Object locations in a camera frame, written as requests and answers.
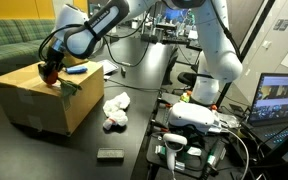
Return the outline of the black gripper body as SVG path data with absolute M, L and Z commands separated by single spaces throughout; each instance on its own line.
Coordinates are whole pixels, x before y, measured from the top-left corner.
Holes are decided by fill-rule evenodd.
M 58 52 L 54 49 L 49 49 L 47 51 L 47 58 L 45 61 L 46 71 L 50 72 L 51 70 L 55 70 L 55 65 L 58 63 L 62 63 L 64 58 L 64 54 L 62 52 Z

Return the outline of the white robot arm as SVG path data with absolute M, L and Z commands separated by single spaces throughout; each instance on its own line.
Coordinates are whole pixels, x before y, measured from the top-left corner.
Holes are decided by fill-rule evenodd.
M 199 61 L 191 98 L 200 104 L 211 104 L 219 84 L 234 81 L 243 70 L 239 48 L 229 31 L 226 0 L 109 0 L 93 16 L 66 4 L 52 33 L 42 43 L 48 50 L 40 57 L 41 79 L 47 84 L 55 83 L 66 53 L 78 59 L 89 57 L 97 42 L 113 27 L 142 14 L 158 1 L 171 9 L 193 12 L 197 43 L 204 58 Z

